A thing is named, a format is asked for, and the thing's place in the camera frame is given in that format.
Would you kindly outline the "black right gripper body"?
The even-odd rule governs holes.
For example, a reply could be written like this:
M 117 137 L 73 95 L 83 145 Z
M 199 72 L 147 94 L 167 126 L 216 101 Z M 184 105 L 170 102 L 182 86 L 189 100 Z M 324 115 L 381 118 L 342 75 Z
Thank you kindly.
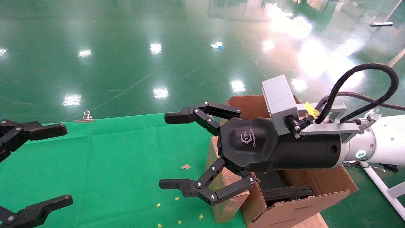
M 235 174 L 332 168 L 340 158 L 338 134 L 278 135 L 270 118 L 232 118 L 219 129 L 225 167 Z

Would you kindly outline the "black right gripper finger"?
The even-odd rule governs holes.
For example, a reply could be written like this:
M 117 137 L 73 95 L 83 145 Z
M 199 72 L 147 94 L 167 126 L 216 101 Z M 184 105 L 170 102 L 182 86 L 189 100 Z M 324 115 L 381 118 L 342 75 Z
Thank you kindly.
M 241 180 L 212 191 L 209 185 L 222 172 L 224 167 L 227 167 L 226 161 L 223 158 L 218 158 L 198 180 L 162 179 L 159 181 L 159 187 L 161 189 L 178 189 L 185 198 L 198 197 L 208 205 L 215 206 L 249 190 L 255 183 L 255 178 L 248 174 L 247 171 L 243 171 Z
M 197 106 L 184 107 L 179 112 L 165 113 L 164 120 L 167 124 L 196 122 L 213 136 L 220 136 L 221 124 L 213 117 L 230 120 L 240 116 L 241 108 L 206 101 Z

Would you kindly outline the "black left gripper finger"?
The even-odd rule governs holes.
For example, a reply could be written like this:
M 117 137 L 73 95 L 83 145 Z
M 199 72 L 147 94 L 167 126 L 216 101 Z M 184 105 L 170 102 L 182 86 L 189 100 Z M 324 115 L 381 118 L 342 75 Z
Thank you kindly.
M 58 209 L 73 204 L 71 195 L 63 195 L 42 201 L 14 213 L 4 207 L 0 207 L 1 228 L 35 228 L 45 223 L 48 215 Z
M 18 123 L 1 120 L 0 123 L 0 161 L 8 158 L 27 141 L 39 141 L 66 135 L 64 124 L 42 125 L 38 121 Z

